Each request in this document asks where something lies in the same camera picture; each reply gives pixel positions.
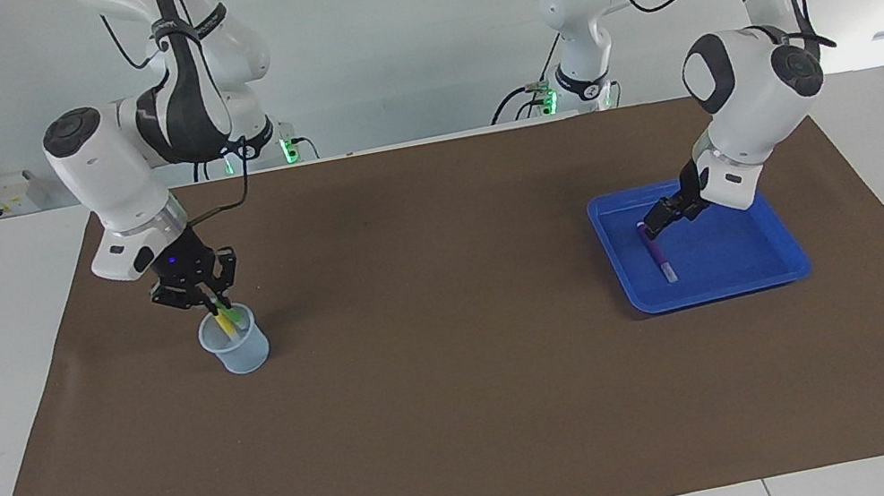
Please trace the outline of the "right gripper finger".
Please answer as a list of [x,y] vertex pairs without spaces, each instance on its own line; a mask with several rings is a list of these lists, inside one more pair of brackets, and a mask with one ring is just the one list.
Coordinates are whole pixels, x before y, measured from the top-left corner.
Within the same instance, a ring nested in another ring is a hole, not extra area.
[[228,290],[234,285],[236,280],[236,253],[234,248],[231,247],[218,249],[215,251],[215,258],[219,268],[219,274],[215,276],[219,303],[226,310],[232,309],[233,304],[231,303]]
[[197,306],[207,310],[209,314],[220,311],[220,303],[214,294],[210,281],[195,280],[179,284],[158,284],[150,288],[150,299],[154,304],[191,310]]

